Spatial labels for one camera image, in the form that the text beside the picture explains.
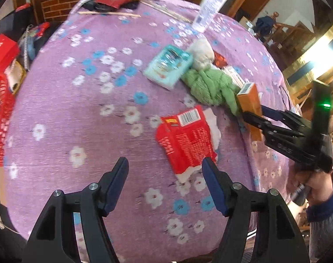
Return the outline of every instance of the bed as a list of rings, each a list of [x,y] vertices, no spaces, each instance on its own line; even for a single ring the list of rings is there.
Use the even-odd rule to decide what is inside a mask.
[[[198,12],[189,2],[154,1],[191,20]],[[215,209],[202,173],[179,183],[155,141],[160,116],[197,102],[181,81],[170,92],[142,75],[164,46],[185,49],[199,33],[144,4],[134,11],[141,18],[79,10],[80,4],[41,49],[10,120],[4,161],[14,227],[28,238],[55,189],[81,190],[126,156],[130,173],[114,212],[104,219],[120,262],[163,263],[211,252],[226,219]],[[282,73],[241,25],[218,14],[204,35],[244,80],[257,83],[263,105],[288,106]],[[220,170],[249,189],[276,188],[286,198],[288,159],[251,142],[243,122],[226,107],[211,109],[222,135],[216,151]],[[87,261],[80,217],[74,218]],[[249,230],[255,226],[253,216]]]

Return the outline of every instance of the barcode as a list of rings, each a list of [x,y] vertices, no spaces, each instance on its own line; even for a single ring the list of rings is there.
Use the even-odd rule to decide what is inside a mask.
[[[181,126],[186,126],[186,125],[192,124],[201,119],[197,109],[193,109],[191,111],[184,112],[183,114],[178,115],[177,118],[179,119],[179,123]]]

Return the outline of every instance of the metal screw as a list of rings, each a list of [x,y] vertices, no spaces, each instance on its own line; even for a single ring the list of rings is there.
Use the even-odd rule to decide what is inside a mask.
[[[61,195],[61,193],[62,193],[61,190],[55,190],[55,191],[53,192],[53,196],[58,197],[58,196]]]
[[[235,183],[233,183],[233,188],[235,190],[240,190],[240,189],[242,189],[242,185],[238,182],[235,182]]]
[[[95,190],[95,189],[97,189],[98,188],[98,184],[97,183],[91,183],[90,185],[89,185],[89,189],[90,190]]]
[[[273,196],[278,196],[278,190],[277,189],[270,189],[270,194]]]

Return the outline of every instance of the chopstick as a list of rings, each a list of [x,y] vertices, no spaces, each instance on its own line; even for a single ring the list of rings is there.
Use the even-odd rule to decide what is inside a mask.
[[[120,13],[120,12],[95,12],[95,11],[82,11],[78,14],[92,14],[92,15],[116,15],[116,16],[128,16],[128,17],[137,17],[141,18],[141,15],[131,14],[131,13]]]

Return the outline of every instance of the red bag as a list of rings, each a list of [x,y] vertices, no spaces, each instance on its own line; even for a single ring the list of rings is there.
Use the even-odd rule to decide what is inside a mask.
[[[213,150],[210,129],[200,105],[161,119],[156,140],[165,149],[176,175],[183,174],[189,167],[201,165],[205,157],[211,157],[215,162],[217,154]]]
[[[15,41],[0,34],[0,73],[4,72],[19,52],[18,44]]]

